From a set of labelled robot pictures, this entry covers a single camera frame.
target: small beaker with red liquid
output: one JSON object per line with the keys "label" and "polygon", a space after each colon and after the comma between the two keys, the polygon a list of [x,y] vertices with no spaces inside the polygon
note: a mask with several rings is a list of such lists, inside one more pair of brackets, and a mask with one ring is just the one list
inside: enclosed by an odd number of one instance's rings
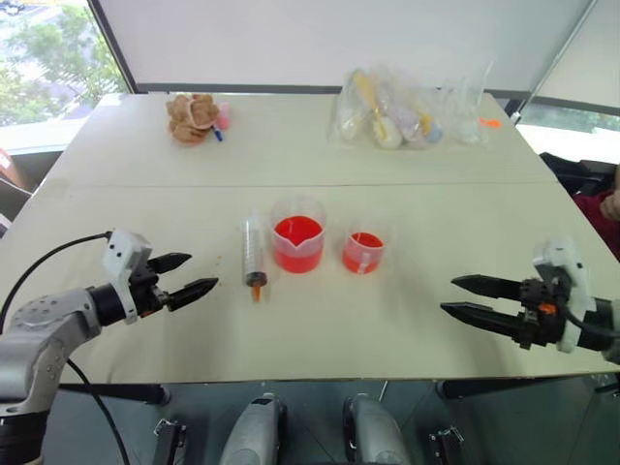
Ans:
{"label": "small beaker with red liquid", "polygon": [[379,266],[391,240],[392,230],[388,221],[373,217],[358,218],[349,226],[342,263],[353,273],[371,273]]}
{"label": "small beaker with red liquid", "polygon": [[319,264],[325,244],[326,212],[307,196],[279,201],[271,208],[271,236],[277,264],[306,273]]}

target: syringe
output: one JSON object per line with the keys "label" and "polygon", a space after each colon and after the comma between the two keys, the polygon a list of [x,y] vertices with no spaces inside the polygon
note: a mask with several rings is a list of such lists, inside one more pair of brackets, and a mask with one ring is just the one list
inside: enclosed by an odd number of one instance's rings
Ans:
{"label": "syringe", "polygon": [[243,225],[243,279],[252,288],[255,302],[261,301],[261,287],[267,284],[261,245],[261,218],[252,211]]}

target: white table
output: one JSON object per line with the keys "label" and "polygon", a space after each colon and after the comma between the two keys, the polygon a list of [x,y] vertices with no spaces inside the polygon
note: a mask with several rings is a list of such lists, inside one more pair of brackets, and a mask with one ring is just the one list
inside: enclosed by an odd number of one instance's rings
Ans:
{"label": "white table", "polygon": [[[250,207],[266,211],[282,196],[299,192],[325,204],[323,261],[307,275],[292,275],[269,256],[270,285],[264,302],[254,304],[241,284],[237,225]],[[352,204],[391,213],[398,231],[385,266],[367,276],[350,273],[339,260]],[[575,237],[595,294],[617,296],[620,267],[553,183],[83,188],[50,181],[1,242],[3,261],[15,266],[3,267],[0,295],[52,246],[116,225],[145,234],[155,254],[194,255],[165,275],[165,289],[208,276],[218,276],[221,285],[173,314],[162,311],[135,325],[106,328],[74,356],[93,382],[436,379],[617,370],[582,349],[570,356],[553,347],[523,351],[509,338],[464,325],[439,307],[442,301],[467,299],[515,314],[515,302],[476,297],[450,279],[470,273],[515,280],[533,276],[534,245],[562,233]],[[93,243],[50,261],[25,285],[14,309],[30,297],[101,283],[102,248],[103,242]],[[74,380],[66,370],[63,381]]]}
{"label": "white table", "polygon": [[327,143],[335,96],[220,95],[230,102],[226,142],[188,148],[167,133],[168,95],[134,95],[101,106],[50,178],[80,186],[331,186],[554,182],[490,95],[480,115],[499,119],[488,143],[440,143],[382,151]]}
{"label": "white table", "polygon": [[[326,142],[329,96],[226,96],[224,143],[176,145],[165,132],[163,96],[132,96],[98,108],[48,180],[0,241],[0,295],[43,253],[67,240],[120,226],[143,233],[154,253],[194,258],[161,281],[174,290],[199,277],[220,285],[173,314],[117,324],[75,360],[98,383],[257,379],[475,378],[615,371],[599,354],[518,348],[464,325],[443,301],[472,300],[515,314],[450,284],[482,273],[536,275],[533,247],[571,234],[591,268],[596,296],[617,297],[620,267],[546,169],[501,119],[487,146],[443,144],[423,152],[351,149]],[[243,217],[287,195],[307,194],[327,211],[321,265],[306,275],[268,256],[264,301],[241,282]],[[357,205],[363,211],[352,210]],[[385,263],[357,276],[339,242],[357,213],[381,211],[397,231]],[[15,299],[101,284],[102,244],[83,245],[38,270]],[[64,382],[76,379],[68,370]]]}

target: red liquid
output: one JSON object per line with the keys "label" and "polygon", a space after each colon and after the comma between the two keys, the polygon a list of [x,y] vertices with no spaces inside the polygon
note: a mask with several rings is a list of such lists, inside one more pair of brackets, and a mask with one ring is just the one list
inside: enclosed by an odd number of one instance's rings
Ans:
{"label": "red liquid", "polygon": [[[278,223],[275,231],[296,246],[306,239],[319,235],[323,228],[319,223],[307,216],[291,216]],[[307,257],[296,258],[290,257],[276,248],[275,261],[291,273],[305,273],[319,264],[322,253],[323,248]]]}
{"label": "red liquid", "polygon": [[[360,245],[365,247],[383,247],[384,243],[379,237],[370,232],[355,232],[351,234],[351,238]],[[352,258],[352,252],[356,249],[356,245],[351,242],[347,242],[345,250],[342,253],[342,263],[352,271],[353,273],[367,274],[374,271],[379,266],[379,261],[369,263],[363,271],[359,271],[361,262]]]}

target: plush toy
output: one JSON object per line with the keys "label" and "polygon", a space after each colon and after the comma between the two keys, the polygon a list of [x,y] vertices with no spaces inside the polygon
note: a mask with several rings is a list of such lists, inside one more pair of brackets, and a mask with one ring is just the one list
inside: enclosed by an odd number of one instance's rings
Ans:
{"label": "plush toy", "polygon": [[166,103],[172,136],[183,143],[197,144],[206,139],[218,119],[220,110],[208,94],[178,95]]}

